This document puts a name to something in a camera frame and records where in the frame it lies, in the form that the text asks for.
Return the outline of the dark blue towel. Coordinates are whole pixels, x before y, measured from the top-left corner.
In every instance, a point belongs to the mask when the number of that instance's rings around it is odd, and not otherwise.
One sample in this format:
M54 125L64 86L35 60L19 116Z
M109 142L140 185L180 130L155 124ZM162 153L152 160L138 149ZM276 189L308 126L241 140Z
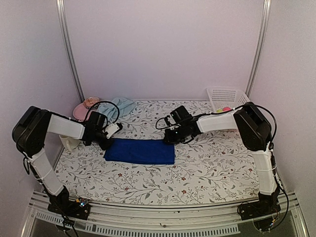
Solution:
M162 140L115 139L105 151L106 161L147 165L175 163L175 147Z

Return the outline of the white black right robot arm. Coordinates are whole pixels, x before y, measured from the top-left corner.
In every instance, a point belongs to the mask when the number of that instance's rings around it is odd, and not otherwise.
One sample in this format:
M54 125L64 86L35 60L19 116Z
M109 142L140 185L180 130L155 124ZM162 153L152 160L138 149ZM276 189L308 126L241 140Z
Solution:
M229 111L210 114L189 114L184 106L170 113L174 124L165 118L163 141L166 144L189 143L200 134L215 130L239 131L243 145L252 153L259 177L259 194L265 196L255 205L259 215L266 215L274 208L270 197L277 191L276 164L273 157L275 133L269 121L261 113L261 106L247 102Z

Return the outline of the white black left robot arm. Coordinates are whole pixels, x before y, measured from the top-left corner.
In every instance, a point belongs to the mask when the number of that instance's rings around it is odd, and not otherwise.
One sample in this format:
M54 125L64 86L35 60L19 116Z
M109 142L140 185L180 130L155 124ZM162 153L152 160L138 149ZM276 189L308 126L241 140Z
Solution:
M113 143L112 136L122 130L121 123L104 126L105 115L91 112L87 121L79 122L49 110L30 106L12 131L12 139L30 162L46 191L52 196L60 195L65 189L57 178L44 149L48 133L83 141L86 146L99 144L106 150Z

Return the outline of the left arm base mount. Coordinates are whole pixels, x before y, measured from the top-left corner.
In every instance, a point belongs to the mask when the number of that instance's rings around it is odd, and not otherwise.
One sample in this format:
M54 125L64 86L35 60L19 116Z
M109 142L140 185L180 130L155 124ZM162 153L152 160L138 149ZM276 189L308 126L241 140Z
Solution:
M69 200L66 198L59 198L55 196L49 197L50 204L48 211L54 212L66 217L73 217L81 220L87 220L90 214L91 206L82 200Z

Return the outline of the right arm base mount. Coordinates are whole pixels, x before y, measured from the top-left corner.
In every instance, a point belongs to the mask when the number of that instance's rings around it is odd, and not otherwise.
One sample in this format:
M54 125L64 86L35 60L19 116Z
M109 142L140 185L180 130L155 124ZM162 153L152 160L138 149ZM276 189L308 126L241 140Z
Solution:
M273 204L269 203L267 200L258 200L253 202L245 201L237 207L237 213L240 215L242 220L249 220L270 214L277 214L280 211L281 207L278 200Z

